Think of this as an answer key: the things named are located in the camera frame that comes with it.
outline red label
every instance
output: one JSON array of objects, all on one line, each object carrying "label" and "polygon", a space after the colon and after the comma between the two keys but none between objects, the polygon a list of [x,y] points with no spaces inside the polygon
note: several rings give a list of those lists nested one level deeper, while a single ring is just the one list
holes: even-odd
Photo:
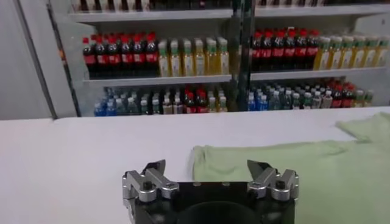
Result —
[{"label": "red label", "polygon": [[341,100],[333,100],[332,102],[331,102],[331,104],[332,104],[332,108],[340,108],[341,107]]},{"label": "red label", "polygon": [[135,63],[144,63],[145,54],[134,54],[133,59]]},{"label": "red label", "polygon": [[305,47],[297,47],[295,49],[295,55],[298,57],[306,56],[306,48]]},{"label": "red label", "polygon": [[84,56],[85,64],[93,65],[96,63],[96,59],[94,55]]},{"label": "red label", "polygon": [[274,48],[272,52],[272,56],[274,57],[282,57],[285,53],[285,50],[283,48]]},{"label": "red label", "polygon": [[146,54],[146,61],[149,63],[156,63],[158,60],[158,53]]},{"label": "red label", "polygon": [[121,62],[121,56],[119,54],[110,55],[108,56],[108,60],[110,61],[110,64],[117,65]]},{"label": "red label", "polygon": [[122,54],[122,61],[123,63],[131,64],[134,62],[133,55],[132,54]]},{"label": "red label", "polygon": [[318,47],[308,47],[307,56],[315,56],[318,52]]},{"label": "red label", "polygon": [[270,58],[271,57],[271,53],[272,53],[271,49],[262,49],[260,51],[261,51],[260,55],[262,58]]},{"label": "red label", "polygon": [[295,48],[286,48],[285,49],[285,56],[286,57],[293,57],[295,54]]},{"label": "red label", "polygon": [[97,62],[99,64],[102,64],[102,65],[108,64],[108,56],[107,55],[98,55]]}]

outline white table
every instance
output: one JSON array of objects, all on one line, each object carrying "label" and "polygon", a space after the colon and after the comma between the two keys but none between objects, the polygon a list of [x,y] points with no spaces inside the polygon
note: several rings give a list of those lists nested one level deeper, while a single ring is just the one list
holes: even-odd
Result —
[{"label": "white table", "polygon": [[121,175],[166,159],[191,181],[195,145],[262,146],[353,138],[336,121],[390,107],[0,121],[0,223],[125,224]]}]

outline light green cloth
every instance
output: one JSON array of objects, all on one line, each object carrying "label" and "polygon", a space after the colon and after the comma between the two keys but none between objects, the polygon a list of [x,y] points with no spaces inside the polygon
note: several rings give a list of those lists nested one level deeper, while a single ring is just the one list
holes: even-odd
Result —
[{"label": "light green cloth", "polygon": [[247,160],[296,170],[296,223],[390,223],[390,114],[338,122],[350,142],[306,142],[270,147],[195,147],[195,181],[249,181]]}]

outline white shelf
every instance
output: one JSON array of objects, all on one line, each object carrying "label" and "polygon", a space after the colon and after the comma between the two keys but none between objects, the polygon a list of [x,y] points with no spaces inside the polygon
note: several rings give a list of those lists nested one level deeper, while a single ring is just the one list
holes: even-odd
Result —
[{"label": "white shelf", "polygon": [[231,75],[210,75],[193,77],[156,77],[144,79],[107,79],[107,80],[84,80],[85,85],[92,87],[104,86],[148,86],[148,85],[174,85],[188,83],[219,83],[229,82]]},{"label": "white shelf", "polygon": [[103,13],[73,13],[69,17],[75,22],[117,22],[167,19],[219,19],[230,18],[233,10],[186,10],[186,11],[145,11],[145,12],[103,12]]},{"label": "white shelf", "polygon": [[252,73],[251,81],[277,79],[312,79],[324,77],[341,77],[349,75],[377,75],[385,74],[386,68],[338,69],[323,71],[294,71],[294,72],[262,72]]},{"label": "white shelf", "polygon": [[390,4],[280,8],[257,7],[255,17],[371,15],[388,12],[390,12]]}]

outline yellow juice bottle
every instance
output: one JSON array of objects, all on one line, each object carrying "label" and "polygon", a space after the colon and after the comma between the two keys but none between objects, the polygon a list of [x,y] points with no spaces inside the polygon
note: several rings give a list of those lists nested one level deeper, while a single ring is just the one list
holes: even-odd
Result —
[{"label": "yellow juice bottle", "polygon": [[364,49],[364,55],[360,67],[362,68],[372,67],[372,62],[374,61],[377,46],[378,46],[378,37],[375,36],[367,37],[366,47]]},{"label": "yellow juice bottle", "polygon": [[386,64],[386,56],[388,53],[389,37],[381,37],[377,51],[375,53],[374,60],[372,62],[373,67],[382,67]]},{"label": "yellow juice bottle", "polygon": [[329,59],[327,63],[327,69],[338,69],[341,58],[341,37],[331,37],[329,50]]},{"label": "yellow juice bottle", "polygon": [[364,56],[364,44],[366,38],[362,36],[355,36],[353,39],[352,58],[349,68],[360,68],[361,61]]},{"label": "yellow juice bottle", "polygon": [[205,54],[203,52],[203,41],[195,39],[194,65],[196,75],[205,75]]},{"label": "yellow juice bottle", "polygon": [[329,44],[330,38],[320,37],[319,49],[314,59],[314,70],[325,70],[329,59]]},{"label": "yellow juice bottle", "polygon": [[194,76],[194,58],[189,40],[184,40],[183,75]]},{"label": "yellow juice bottle", "polygon": [[171,74],[173,77],[182,76],[182,63],[179,56],[179,45],[177,40],[171,41],[171,56],[169,58],[171,64]]},{"label": "yellow juice bottle", "polygon": [[160,56],[158,57],[158,66],[160,68],[160,76],[161,77],[169,77],[171,76],[171,72],[169,70],[169,62],[168,56],[166,54],[166,41],[163,40],[158,44],[158,52]]},{"label": "yellow juice bottle", "polygon": [[352,46],[353,46],[353,37],[343,36],[339,69],[349,68],[349,64],[352,58]]},{"label": "yellow juice bottle", "polygon": [[219,74],[229,75],[229,53],[227,52],[227,40],[219,38]]}]

